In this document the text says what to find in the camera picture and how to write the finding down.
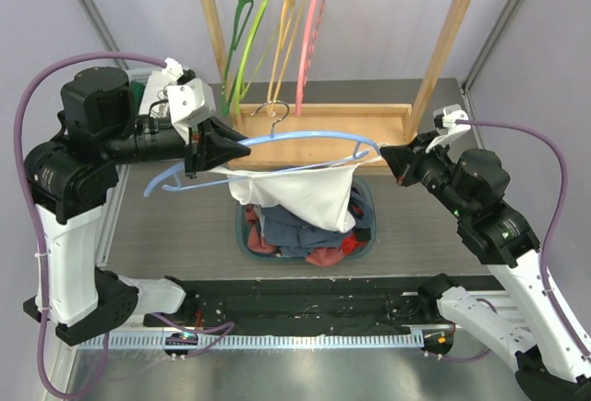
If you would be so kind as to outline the pink hanger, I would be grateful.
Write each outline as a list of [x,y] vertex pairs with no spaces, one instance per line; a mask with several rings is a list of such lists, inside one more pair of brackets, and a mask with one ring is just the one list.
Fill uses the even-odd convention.
[[295,115],[301,116],[304,107],[305,88],[315,52],[320,26],[327,0],[310,0],[304,26],[298,75],[295,89]]

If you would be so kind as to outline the white tank top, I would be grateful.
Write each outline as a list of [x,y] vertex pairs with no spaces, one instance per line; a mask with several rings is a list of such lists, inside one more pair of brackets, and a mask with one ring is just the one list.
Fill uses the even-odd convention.
[[318,228],[345,233],[354,225],[348,211],[354,172],[381,159],[378,145],[365,144],[363,148],[366,154],[354,161],[339,160],[320,167],[274,172],[216,167],[211,171],[227,177],[231,196],[242,205],[281,206]]

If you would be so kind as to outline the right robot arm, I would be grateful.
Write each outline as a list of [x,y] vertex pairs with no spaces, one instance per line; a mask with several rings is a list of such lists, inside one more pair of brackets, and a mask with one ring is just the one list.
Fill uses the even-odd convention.
[[590,357],[575,342],[589,336],[576,318],[558,313],[557,292],[540,269],[540,242],[526,218],[504,199],[510,183],[495,152],[464,151],[452,161],[432,132],[381,157],[401,187],[421,184],[456,219],[457,234],[513,300],[525,328],[511,325],[450,276],[440,273],[417,290],[408,318],[441,319],[465,328],[513,371],[531,400],[587,400]]

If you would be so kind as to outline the maroon graphic tank top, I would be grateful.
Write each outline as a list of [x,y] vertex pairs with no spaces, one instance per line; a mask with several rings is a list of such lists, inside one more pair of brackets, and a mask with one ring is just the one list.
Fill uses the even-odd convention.
[[311,225],[282,206],[261,208],[249,204],[243,210],[248,228],[247,248],[254,254],[284,260],[304,260],[331,267],[345,256],[343,240],[353,230],[332,232]]

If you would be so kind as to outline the white plastic basket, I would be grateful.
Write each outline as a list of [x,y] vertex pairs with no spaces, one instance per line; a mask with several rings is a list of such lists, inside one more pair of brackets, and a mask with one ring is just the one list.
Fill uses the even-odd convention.
[[154,95],[159,89],[160,70],[150,67],[131,68],[126,70],[129,82],[136,81],[146,85],[145,94]]

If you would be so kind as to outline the light blue hanger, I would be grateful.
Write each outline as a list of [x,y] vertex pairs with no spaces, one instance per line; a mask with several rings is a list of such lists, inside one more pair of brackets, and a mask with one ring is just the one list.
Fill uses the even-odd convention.
[[246,107],[242,144],[250,155],[233,160],[239,170],[269,171],[279,167],[304,167],[329,162],[356,161],[377,152],[377,108],[370,104],[312,104],[300,117],[288,116],[273,126],[271,118],[260,117],[252,104]]

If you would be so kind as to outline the green plastic hanger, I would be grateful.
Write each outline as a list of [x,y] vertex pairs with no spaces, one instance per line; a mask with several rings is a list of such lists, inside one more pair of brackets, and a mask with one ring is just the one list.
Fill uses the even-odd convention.
[[222,79],[222,111],[224,115],[230,114],[230,105],[235,92],[235,81],[230,81],[232,58],[242,40],[246,25],[252,15],[255,1],[256,0],[237,0],[232,35]]

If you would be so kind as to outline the teal plastic tub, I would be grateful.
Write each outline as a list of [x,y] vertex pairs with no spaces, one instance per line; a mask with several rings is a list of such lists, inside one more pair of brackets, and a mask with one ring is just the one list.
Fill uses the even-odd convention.
[[[374,202],[373,202],[373,197],[371,195],[370,189],[367,186],[367,184],[359,179],[359,178],[355,178],[353,180],[352,183],[352,188],[356,187],[358,188],[358,190],[361,193],[364,193],[367,196],[367,199],[372,201],[373,204],[373,209],[375,212],[375,207],[374,207]],[[247,224],[245,222],[245,218],[243,215],[243,210],[247,205],[238,205],[237,209],[236,209],[236,242],[239,248],[241,248],[241,250],[247,254],[248,256],[252,257],[252,258],[256,258],[256,259],[260,259],[263,261],[285,261],[285,262],[295,262],[295,261],[304,261],[304,260],[294,260],[294,259],[290,259],[290,260],[284,260],[284,259],[275,259],[275,258],[268,258],[268,257],[263,257],[257,254],[254,254],[252,251],[250,251],[247,248],[247,235],[248,235],[248,228],[247,228]],[[366,246],[364,246],[361,249],[358,249],[356,251],[355,254],[345,257],[345,259],[357,259],[357,258],[361,258],[363,257],[365,254],[367,254],[371,248],[373,247],[373,244],[375,242],[376,239],[376,235],[377,235],[377,224],[376,224],[376,215],[375,215],[375,222],[374,224],[371,226],[370,228],[370,235],[371,235],[371,240],[367,243]]]

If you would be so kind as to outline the navy tank top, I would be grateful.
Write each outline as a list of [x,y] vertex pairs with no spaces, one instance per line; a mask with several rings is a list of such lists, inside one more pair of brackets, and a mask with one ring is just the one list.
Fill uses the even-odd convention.
[[371,240],[373,204],[356,187],[351,189],[346,214],[353,218],[353,226],[342,233],[314,226],[280,205],[254,206],[245,211],[251,225],[247,245],[259,254],[300,258],[318,266],[334,265]]

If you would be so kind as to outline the lime green hanger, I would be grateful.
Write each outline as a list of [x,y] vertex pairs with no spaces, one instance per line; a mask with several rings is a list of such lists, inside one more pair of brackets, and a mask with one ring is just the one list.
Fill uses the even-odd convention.
[[[247,35],[247,40],[246,40],[246,44],[244,46],[242,59],[241,59],[240,64],[238,66],[238,70],[237,70],[236,77],[235,77],[235,92],[234,92],[234,96],[233,96],[233,99],[232,99],[231,105],[230,105],[230,111],[232,112],[233,115],[238,115],[240,113],[241,103],[245,99],[246,94],[247,94],[248,89],[251,84],[250,81],[246,82],[246,80],[245,80],[247,64],[248,64],[248,61],[250,58],[251,51],[253,49],[255,39],[256,39],[256,37],[259,33],[259,30],[261,28],[264,15],[267,12],[267,9],[268,9],[270,3],[271,3],[271,0],[262,0],[261,1],[258,11],[255,15],[255,18],[253,19],[253,23],[252,23],[250,30],[248,32],[248,35]],[[259,59],[259,62],[255,66],[255,69],[254,69],[255,73],[258,73],[259,68],[260,68],[262,62],[264,61],[264,58],[266,57],[266,54],[268,53],[273,41],[276,41],[276,46],[277,46],[279,22],[280,22],[280,18],[279,18],[278,24],[273,29],[273,34],[271,35],[271,41],[265,47],[265,49],[262,53],[262,56]]]

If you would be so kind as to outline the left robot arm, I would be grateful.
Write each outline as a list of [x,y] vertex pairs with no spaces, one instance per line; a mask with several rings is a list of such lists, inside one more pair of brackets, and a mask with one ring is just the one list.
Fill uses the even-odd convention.
[[24,310],[53,322],[71,346],[133,316],[190,324],[197,304],[179,280],[132,279],[97,266],[99,222],[119,165],[178,160],[192,177],[247,156],[243,136],[217,117],[211,87],[190,70],[166,87],[165,117],[137,111],[129,76],[116,67],[79,72],[61,99],[59,133],[24,161],[45,243],[39,290]]

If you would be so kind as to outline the green folded shirt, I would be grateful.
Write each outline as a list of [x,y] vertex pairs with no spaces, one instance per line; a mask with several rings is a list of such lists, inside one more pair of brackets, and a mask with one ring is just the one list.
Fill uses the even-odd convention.
[[138,112],[144,96],[146,85],[140,82],[130,81],[129,88],[134,100],[135,110]]

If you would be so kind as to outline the yellow hanger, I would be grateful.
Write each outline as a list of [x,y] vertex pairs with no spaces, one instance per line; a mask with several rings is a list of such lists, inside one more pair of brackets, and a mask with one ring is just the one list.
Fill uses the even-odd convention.
[[279,99],[285,72],[299,30],[306,0],[283,0],[277,36],[277,46],[271,68],[266,102],[270,103],[267,115],[274,115],[274,102]]

